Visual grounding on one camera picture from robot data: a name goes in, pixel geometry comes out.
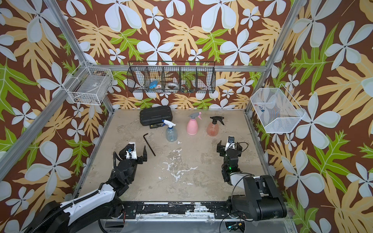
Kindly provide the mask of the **opaque pink spray bottle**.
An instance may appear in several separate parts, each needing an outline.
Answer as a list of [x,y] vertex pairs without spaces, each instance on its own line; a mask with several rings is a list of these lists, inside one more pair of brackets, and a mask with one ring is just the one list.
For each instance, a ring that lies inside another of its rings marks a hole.
[[187,124],[187,127],[186,127],[186,132],[191,135],[191,136],[194,136],[198,133],[198,122],[196,119],[190,119],[188,124]]

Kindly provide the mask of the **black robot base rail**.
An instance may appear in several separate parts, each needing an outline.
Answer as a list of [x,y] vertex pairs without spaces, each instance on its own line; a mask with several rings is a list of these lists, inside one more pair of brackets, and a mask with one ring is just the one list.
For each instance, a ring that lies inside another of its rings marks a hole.
[[226,201],[211,202],[122,202],[117,207],[104,207],[95,214],[99,219],[125,221],[252,221],[247,214],[234,211]]

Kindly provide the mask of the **pink grey spray nozzle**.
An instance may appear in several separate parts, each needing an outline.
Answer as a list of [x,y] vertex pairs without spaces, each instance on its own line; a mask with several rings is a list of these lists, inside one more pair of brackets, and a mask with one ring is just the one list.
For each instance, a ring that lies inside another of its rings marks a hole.
[[196,118],[201,119],[201,114],[202,114],[201,112],[197,112],[197,113],[193,113],[193,114],[189,115],[189,117],[190,117],[191,120],[196,120]]

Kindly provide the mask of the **clear red spray bottle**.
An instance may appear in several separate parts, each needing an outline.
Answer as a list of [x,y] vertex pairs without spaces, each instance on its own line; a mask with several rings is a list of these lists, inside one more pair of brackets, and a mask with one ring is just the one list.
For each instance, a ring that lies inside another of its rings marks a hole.
[[216,123],[209,123],[208,127],[207,127],[207,134],[211,137],[215,137],[217,136],[217,134],[219,133],[219,125]]

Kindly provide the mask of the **clear blue spray bottle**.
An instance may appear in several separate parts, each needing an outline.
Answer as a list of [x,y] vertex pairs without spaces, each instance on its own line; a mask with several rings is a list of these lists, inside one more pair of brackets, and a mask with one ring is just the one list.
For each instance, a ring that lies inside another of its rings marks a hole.
[[168,127],[166,130],[166,139],[169,142],[176,142],[178,138],[178,133],[175,127]]

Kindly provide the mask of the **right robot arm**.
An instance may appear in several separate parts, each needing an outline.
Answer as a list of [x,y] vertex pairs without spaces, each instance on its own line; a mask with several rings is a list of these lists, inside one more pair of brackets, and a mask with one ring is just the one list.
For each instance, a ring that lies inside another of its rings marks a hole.
[[228,214],[261,221],[285,218],[287,208],[275,182],[270,175],[254,176],[239,168],[243,142],[229,136],[227,142],[217,144],[217,153],[223,158],[221,173],[223,181],[233,186],[226,202]]

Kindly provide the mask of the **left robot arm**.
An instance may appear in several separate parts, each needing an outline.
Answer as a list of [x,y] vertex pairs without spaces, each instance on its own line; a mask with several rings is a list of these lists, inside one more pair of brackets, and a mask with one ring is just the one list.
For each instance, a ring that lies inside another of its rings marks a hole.
[[75,233],[106,217],[117,217],[123,210],[120,197],[134,181],[137,166],[147,161],[147,151],[136,155],[131,142],[119,153],[113,153],[113,169],[108,181],[79,198],[48,203],[26,228],[27,233]]

